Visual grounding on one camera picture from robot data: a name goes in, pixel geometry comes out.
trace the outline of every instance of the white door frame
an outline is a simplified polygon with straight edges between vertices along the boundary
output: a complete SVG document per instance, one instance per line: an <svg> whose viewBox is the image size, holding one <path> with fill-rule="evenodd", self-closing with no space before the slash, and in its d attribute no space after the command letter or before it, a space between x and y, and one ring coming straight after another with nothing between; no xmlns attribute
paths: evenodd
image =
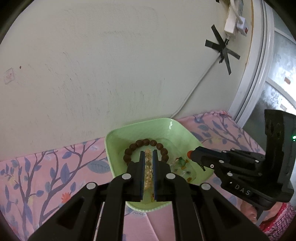
<svg viewBox="0 0 296 241"><path fill-rule="evenodd" d="M253 33L248 63L228 112L243 127L250 117L266 81L273 56L274 18L272 8L253 0Z"/></svg>

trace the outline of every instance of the silver screw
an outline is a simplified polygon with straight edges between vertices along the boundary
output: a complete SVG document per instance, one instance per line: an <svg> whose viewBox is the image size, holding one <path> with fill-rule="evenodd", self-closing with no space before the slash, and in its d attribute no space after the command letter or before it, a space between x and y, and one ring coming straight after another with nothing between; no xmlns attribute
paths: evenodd
<svg viewBox="0 0 296 241"><path fill-rule="evenodd" d="M129 174L129 173L125 173L125 174L122 174L121 177L122 177L124 180L128 180L128 179L131 178L131 174Z"/></svg>
<svg viewBox="0 0 296 241"><path fill-rule="evenodd" d="M167 179L174 179L175 177L176 177L176 175L173 174L173 173L168 173L168 174L166 175L166 178L167 178Z"/></svg>
<svg viewBox="0 0 296 241"><path fill-rule="evenodd" d="M88 183L86 185L86 188L89 189L89 190L94 189L95 187L96 187L96 184L95 183Z"/></svg>
<svg viewBox="0 0 296 241"><path fill-rule="evenodd" d="M211 189L211 185L208 184L208 183L203 183L201 185L201 187L202 187L203 190L206 190L206 191Z"/></svg>

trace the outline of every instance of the black tape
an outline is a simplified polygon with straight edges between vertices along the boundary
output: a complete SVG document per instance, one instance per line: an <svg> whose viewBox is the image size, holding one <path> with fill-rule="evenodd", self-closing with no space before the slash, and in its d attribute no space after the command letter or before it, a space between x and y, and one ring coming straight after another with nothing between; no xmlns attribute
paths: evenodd
<svg viewBox="0 0 296 241"><path fill-rule="evenodd" d="M216 44L216 43L206 39L205 46L220 52L221 59L220 59L219 63L222 63L223 60L225 60L228 74L230 75L231 69L230 69L230 62L229 62L228 54L232 55L233 57L235 57L237 59L240 59L240 56L237 53L233 52L232 50L230 50L226 47L229 40L225 39L223 41L223 39L222 39L221 35L219 34L218 30L216 29L215 25L213 25L211 27L211 29L212 29L219 44Z"/></svg>

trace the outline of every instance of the orange flower print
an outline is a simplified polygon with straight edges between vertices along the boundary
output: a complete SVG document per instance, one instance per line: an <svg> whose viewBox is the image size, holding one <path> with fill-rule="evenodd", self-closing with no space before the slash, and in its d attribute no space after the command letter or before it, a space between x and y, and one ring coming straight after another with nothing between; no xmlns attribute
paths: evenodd
<svg viewBox="0 0 296 241"><path fill-rule="evenodd" d="M61 198L62 198L62 203L65 204L70 200L71 194L69 192L63 193Z"/></svg>

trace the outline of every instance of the white wall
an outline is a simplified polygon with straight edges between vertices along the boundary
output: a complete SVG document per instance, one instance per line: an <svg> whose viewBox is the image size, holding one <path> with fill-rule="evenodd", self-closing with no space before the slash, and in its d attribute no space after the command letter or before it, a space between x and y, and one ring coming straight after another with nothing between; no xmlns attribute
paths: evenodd
<svg viewBox="0 0 296 241"><path fill-rule="evenodd" d="M205 40L215 41L213 24L223 32L228 8L220 2L35 0L0 45L0 159L170 116L216 58ZM242 56L230 56L231 76L217 63L179 117L230 107L250 38L229 44Z"/></svg>

